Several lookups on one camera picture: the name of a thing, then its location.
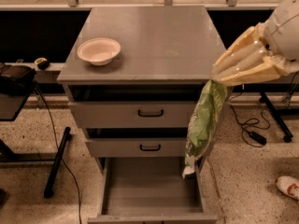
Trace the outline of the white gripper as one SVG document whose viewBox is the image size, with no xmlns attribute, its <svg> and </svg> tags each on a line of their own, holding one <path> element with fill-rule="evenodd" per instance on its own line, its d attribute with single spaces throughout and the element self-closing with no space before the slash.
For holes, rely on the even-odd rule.
<svg viewBox="0 0 299 224">
<path fill-rule="evenodd" d="M 297 60 L 288 60 L 265 45 L 264 23 L 248 28 L 214 63 L 229 67 L 216 72 L 216 80 L 226 86 L 261 83 L 299 71 Z"/>
</svg>

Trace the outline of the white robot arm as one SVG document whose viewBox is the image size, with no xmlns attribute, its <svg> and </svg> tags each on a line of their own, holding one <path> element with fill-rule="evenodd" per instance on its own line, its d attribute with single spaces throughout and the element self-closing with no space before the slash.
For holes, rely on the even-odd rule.
<svg viewBox="0 0 299 224">
<path fill-rule="evenodd" d="M 271 81 L 299 71 L 299 0 L 284 0 L 265 22 L 250 26 L 212 65 L 226 86 Z"/>
</svg>

